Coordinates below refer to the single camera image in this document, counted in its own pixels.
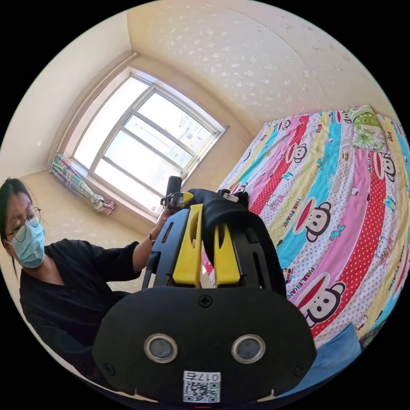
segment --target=pillow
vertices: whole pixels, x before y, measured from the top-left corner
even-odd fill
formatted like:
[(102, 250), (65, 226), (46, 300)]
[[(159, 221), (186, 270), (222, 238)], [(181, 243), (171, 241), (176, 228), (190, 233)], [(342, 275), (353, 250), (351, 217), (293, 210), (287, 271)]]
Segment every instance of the pillow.
[(370, 104), (351, 108), (347, 113), (355, 126), (353, 146), (386, 153), (386, 137)]

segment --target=bracelet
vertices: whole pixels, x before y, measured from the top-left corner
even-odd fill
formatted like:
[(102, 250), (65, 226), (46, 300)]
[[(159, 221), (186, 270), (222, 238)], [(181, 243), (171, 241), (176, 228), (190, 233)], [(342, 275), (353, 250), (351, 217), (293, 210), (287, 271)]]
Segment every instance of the bracelet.
[(156, 239), (152, 236), (152, 232), (149, 233), (149, 240), (151, 241), (151, 245), (154, 246)]

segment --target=curtain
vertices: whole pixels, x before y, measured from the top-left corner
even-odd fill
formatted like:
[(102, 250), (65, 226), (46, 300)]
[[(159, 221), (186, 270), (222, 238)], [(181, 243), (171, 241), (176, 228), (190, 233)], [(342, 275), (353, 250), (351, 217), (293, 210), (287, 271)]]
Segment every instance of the curtain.
[(62, 154), (55, 155), (50, 173), (54, 174), (69, 190), (88, 198), (96, 211), (105, 211), (108, 215), (114, 212), (114, 202), (105, 201), (102, 196), (96, 195)]

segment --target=bedspread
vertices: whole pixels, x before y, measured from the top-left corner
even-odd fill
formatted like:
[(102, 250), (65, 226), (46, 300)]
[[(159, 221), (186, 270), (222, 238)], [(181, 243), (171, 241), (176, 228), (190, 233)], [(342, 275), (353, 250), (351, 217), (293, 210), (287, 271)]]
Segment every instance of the bedspread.
[[(410, 267), (403, 128), (373, 115), (386, 144), (378, 135), (372, 145), (368, 120), (360, 128), (352, 112), (264, 124), (219, 188), (249, 193), (249, 210), (276, 246), (287, 299), (305, 316), (318, 349), (348, 326), (365, 346), (392, 311)], [(202, 263), (212, 280), (205, 253)]]

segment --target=red polka dot stripe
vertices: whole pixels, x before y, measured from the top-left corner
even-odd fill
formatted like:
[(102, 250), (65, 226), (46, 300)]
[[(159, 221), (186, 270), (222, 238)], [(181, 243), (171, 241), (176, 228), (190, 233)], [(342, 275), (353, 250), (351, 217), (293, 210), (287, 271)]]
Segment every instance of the red polka dot stripe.
[(316, 337), (326, 329), (343, 311), (350, 302), (353, 295), (359, 288), (363, 278), (369, 270), (370, 264), (375, 257), (375, 250), (378, 246), (379, 236), (383, 227), (384, 220), (384, 198), (386, 196), (385, 178), (379, 179), (375, 172), (375, 166), (372, 158), (372, 173), (370, 176), (370, 201), (367, 207), (366, 215), (363, 222), (362, 231), (353, 249), (347, 265), (343, 269), (338, 282), (346, 285), (345, 293), (342, 295), (340, 305), (336, 312), (323, 323), (317, 324), (312, 329), (313, 337)]
[[(298, 145), (300, 144), (300, 141), (306, 132), (308, 121), (309, 121), (309, 115), (304, 115), (303, 117), (300, 117), (299, 122), (302, 125), (297, 126), (295, 130), (295, 134), (293, 135), (292, 140), (290, 141), (288, 146), (292, 146), (295, 143)], [(273, 195), (280, 181), (282, 180), (282, 176), (289, 169), (290, 164), (291, 163), (286, 162), (285, 158), (283, 158), (279, 162), (277, 168), (275, 169), (275, 172), (273, 173), (272, 178), (269, 179), (268, 183), (264, 186), (262, 191), (259, 193), (255, 201), (249, 208), (251, 212), (253, 212), (256, 215), (259, 215), (262, 212), (263, 208), (269, 201), (269, 198)]]

